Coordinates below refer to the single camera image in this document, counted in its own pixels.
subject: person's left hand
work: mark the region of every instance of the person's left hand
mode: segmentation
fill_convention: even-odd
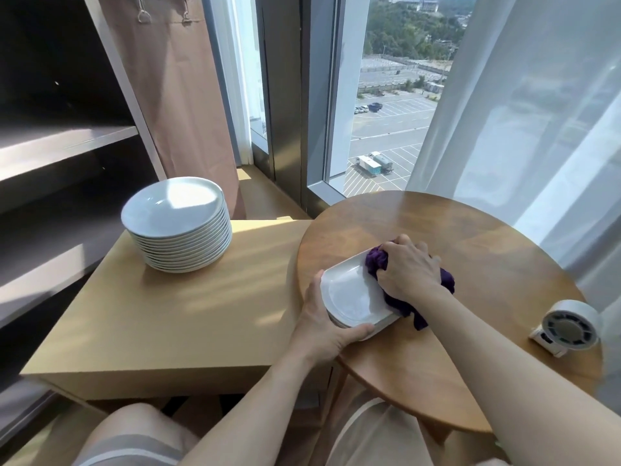
[[[373,324],[342,329],[332,323],[321,297],[322,274],[323,270],[316,274],[306,290],[304,307],[289,342],[289,352],[312,366],[334,360],[347,345],[362,340],[374,330]]]

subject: wooden table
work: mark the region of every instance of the wooden table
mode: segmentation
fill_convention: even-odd
[[[553,358],[529,340],[560,299],[583,296],[547,254],[500,220],[436,195],[382,191],[351,197],[324,211],[298,252],[299,289],[321,269],[405,233],[424,240],[454,275],[455,297],[524,351],[593,394],[601,377],[598,347]],[[417,332],[411,317],[348,347],[346,371],[386,401],[450,429],[491,428],[431,329]]]
[[[233,221],[223,257],[185,274],[149,268],[121,235],[22,375],[78,401],[246,392],[298,318],[296,252],[310,222]],[[328,376],[307,386],[324,390]]]

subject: metal clip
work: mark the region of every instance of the metal clip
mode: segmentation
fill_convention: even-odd
[[[184,5],[185,5],[185,7],[186,7],[185,12],[183,13],[183,18],[182,18],[182,20],[181,20],[181,22],[182,22],[183,24],[188,24],[188,23],[191,23],[191,22],[192,22],[192,20],[190,19],[190,7],[188,6],[188,2],[189,2],[189,1],[190,1],[190,0],[183,0],[183,4],[184,4]]]
[[[147,10],[145,10],[145,3],[143,0],[138,0],[138,23],[140,24],[151,24],[151,15]]]

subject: round wooden table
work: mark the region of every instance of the round wooden table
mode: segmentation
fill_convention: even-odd
[[[598,346],[560,359],[528,339],[561,299],[584,301],[569,275],[524,235],[468,205],[405,191],[361,194],[322,212],[298,253],[302,294],[322,269],[407,234],[424,240],[454,275],[455,297],[524,351],[589,394],[601,377]],[[400,319],[339,357],[345,370],[387,402],[446,429],[490,432],[483,412],[431,328]]]

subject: hand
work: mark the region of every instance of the hand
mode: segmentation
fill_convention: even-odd
[[[328,316],[321,297],[321,276],[315,275],[306,290],[304,307],[291,334],[288,352],[302,357],[311,366],[334,360],[349,344],[371,335],[373,324],[361,324],[351,329],[337,327]]]
[[[429,256],[425,242],[415,245],[401,234],[381,248],[388,253],[388,266],[377,271],[377,281],[392,297],[410,302],[440,285],[440,258]]]

